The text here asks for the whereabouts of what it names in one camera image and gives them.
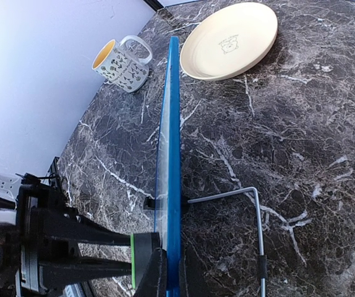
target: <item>bent metal wire stand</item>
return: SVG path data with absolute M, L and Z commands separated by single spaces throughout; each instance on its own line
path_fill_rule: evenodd
M 257 217 L 257 230 L 259 236 L 259 274 L 260 274 L 260 289 L 261 289 L 261 297 L 266 296 L 266 286 L 265 281 L 267 279 L 267 257 L 264 254 L 264 241 L 263 241 L 263 228 L 262 228 L 262 218 L 260 212 L 260 201 L 259 201 L 259 192 L 255 187 L 246 187 L 244 189 L 238 189 L 231 192 L 221 193 L 217 195 L 212 195 L 203 198 L 190 199 L 187 201 L 188 204 L 195 204 L 199 202 L 206 202 L 215 199 L 230 197 L 233 195 L 238 195 L 242 193 L 253 193 L 254 196 L 254 204 L 256 208 L 256 217 Z

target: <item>mug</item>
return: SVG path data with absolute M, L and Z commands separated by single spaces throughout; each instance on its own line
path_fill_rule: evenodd
M 143 45 L 149 52 L 146 58 L 138 58 L 128 51 L 126 43 L 134 40 Z M 153 52 L 149 45 L 135 35 L 124 37 L 119 43 L 111 40 L 96 56 L 92 69 L 107 79 L 106 83 L 115 84 L 127 91 L 139 89 L 148 77 L 147 64 L 153 59 Z

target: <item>table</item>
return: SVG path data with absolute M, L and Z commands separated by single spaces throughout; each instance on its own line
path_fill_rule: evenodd
M 156 142 L 169 38 L 242 2 L 209 0 L 159 11 L 140 33 L 154 50 L 145 85 L 103 85 L 59 169 L 71 204 L 122 233 L 151 231 Z M 269 296 L 355 296 L 355 3 L 265 0 L 279 32 L 269 54 L 220 82 L 181 75 L 182 193 L 255 186 L 262 204 Z M 215 296 L 256 296 L 257 229 L 245 196 L 193 205 L 184 244 L 202 260 Z M 123 248 L 83 247 L 129 260 Z M 129 278 L 95 282 L 131 296 Z

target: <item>bear drawing on plate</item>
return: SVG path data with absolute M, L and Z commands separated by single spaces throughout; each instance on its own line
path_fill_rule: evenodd
M 221 43 L 221 49 L 223 50 L 224 54 L 228 54 L 238 48 L 238 40 L 237 37 L 230 37 L 227 40 L 223 40 Z

